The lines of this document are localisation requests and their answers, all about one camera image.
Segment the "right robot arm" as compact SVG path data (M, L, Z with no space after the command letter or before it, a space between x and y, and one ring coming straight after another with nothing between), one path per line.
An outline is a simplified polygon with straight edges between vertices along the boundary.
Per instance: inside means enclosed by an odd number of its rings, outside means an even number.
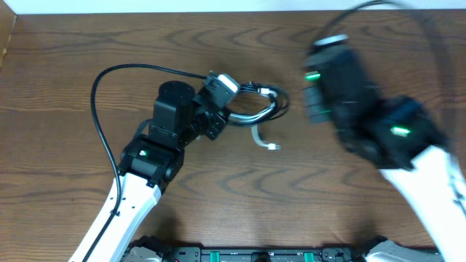
M446 134L408 96L385 98L352 48L314 43L304 62L309 117L405 198L445 261L465 260L465 177Z

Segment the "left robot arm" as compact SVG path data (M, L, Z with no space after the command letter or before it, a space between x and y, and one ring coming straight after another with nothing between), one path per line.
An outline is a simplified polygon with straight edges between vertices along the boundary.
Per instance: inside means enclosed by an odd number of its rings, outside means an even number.
M199 136L214 140L228 120L227 105L240 85L210 73L196 92L185 82L159 87L154 115L122 152L106 201L72 261L119 261L141 222L183 166L185 148Z

